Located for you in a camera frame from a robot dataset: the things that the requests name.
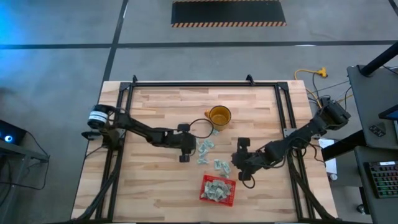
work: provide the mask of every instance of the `black mat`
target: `black mat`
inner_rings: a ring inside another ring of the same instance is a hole
[[[173,2],[172,27],[280,27],[284,12],[275,0]]]

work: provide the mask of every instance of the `yellow mug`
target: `yellow mug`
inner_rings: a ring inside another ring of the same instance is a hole
[[[231,112],[225,106],[215,106],[211,110],[206,110],[205,116],[210,119],[217,131],[226,129],[227,124],[231,121]]]

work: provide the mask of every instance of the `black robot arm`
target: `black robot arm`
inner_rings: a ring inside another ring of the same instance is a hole
[[[127,113],[120,113],[120,109],[113,106],[95,105],[88,126],[98,130],[103,136],[103,144],[109,147],[118,146],[120,133],[117,129],[125,129],[144,137],[153,146],[181,149],[180,162],[189,162],[191,151],[196,149],[196,137],[189,133],[189,124],[179,124],[177,129],[152,128]]]
[[[250,180],[257,170],[274,167],[291,149],[307,147],[312,136],[315,134],[322,136],[326,130],[340,129],[348,123],[350,117],[351,115],[337,102],[325,100],[323,107],[317,111],[308,124],[283,140],[271,141],[255,152],[248,152],[250,139],[239,138],[238,149],[232,154],[232,163],[241,170],[239,180]]]

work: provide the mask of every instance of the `table frame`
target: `table frame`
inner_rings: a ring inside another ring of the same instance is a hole
[[[280,91],[282,90],[285,95],[286,99],[286,105],[287,105],[287,111],[290,119],[290,126],[291,128],[297,128],[295,118],[294,118],[294,112],[293,112],[293,106],[292,106],[292,101],[290,99],[290,94],[289,94],[289,86],[287,82],[255,82],[252,78],[251,75],[248,75],[246,77],[245,81],[239,82],[239,81],[225,81],[225,82],[139,82],[137,80],[136,76],[133,76],[132,82],[121,82],[119,86],[119,95],[118,95],[118,100],[116,102],[116,107],[122,107],[122,100],[124,97],[124,94],[127,92],[127,103],[125,110],[127,113],[130,112],[130,107],[132,103],[132,93],[135,87],[182,87],[182,86],[187,86],[187,87],[211,87],[211,86],[251,86],[253,88],[256,87],[272,87],[274,88],[275,91],[275,97],[276,97],[276,102],[277,102],[277,107],[278,107],[278,112],[279,112],[279,119],[280,119],[280,127],[282,133],[284,133],[284,130],[287,129],[286,125],[286,120],[285,120],[285,115],[284,115],[284,108],[282,105],[282,98]],[[116,162],[114,165],[114,169],[111,172],[111,162],[113,159],[113,151],[112,149],[108,149],[107,155],[106,155],[106,161],[104,165],[104,172],[103,172],[103,178],[101,182],[101,190],[99,191],[98,195],[95,197],[91,205],[86,209],[83,215],[78,217],[77,219],[71,220],[73,223],[112,223],[113,222],[113,215],[114,215],[114,207],[116,203],[116,197],[117,197],[117,191],[118,191],[118,183],[119,183],[119,174],[121,170],[121,163],[122,163],[122,158],[123,158],[123,150],[124,150],[124,143],[125,143],[126,138],[123,137],[120,140],[120,147],[117,148],[118,154],[116,157]],[[297,151],[297,162],[298,162],[298,168],[300,171],[300,175],[305,182],[305,184],[308,186],[308,179],[307,179],[307,173],[305,171],[305,165],[304,165],[304,160],[303,160],[303,155],[302,152],[299,150]],[[303,217],[303,210],[302,210],[302,205],[300,201],[300,195],[299,195],[299,189],[297,187],[296,181],[292,178],[290,174],[290,181],[292,184],[292,191],[293,191],[293,198],[294,198],[294,204],[295,204],[295,210],[297,214],[297,220],[298,221],[316,221],[318,223],[324,223],[325,221],[323,220],[316,220],[315,219],[315,212],[313,209],[313,205],[311,201],[308,199],[307,196],[305,196],[306,199],[306,204],[307,204],[307,210],[308,210],[308,216],[309,218],[304,218]],[[104,206],[104,197],[106,195],[106,192],[109,190],[111,187],[111,195],[110,195],[110,200],[109,200],[109,207],[108,207],[108,213],[106,218],[103,218],[103,206]],[[94,211],[96,210],[95,218],[90,219]]]

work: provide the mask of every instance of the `keyboard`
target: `keyboard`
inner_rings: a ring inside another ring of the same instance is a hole
[[[398,197],[398,161],[365,162],[376,198]]]

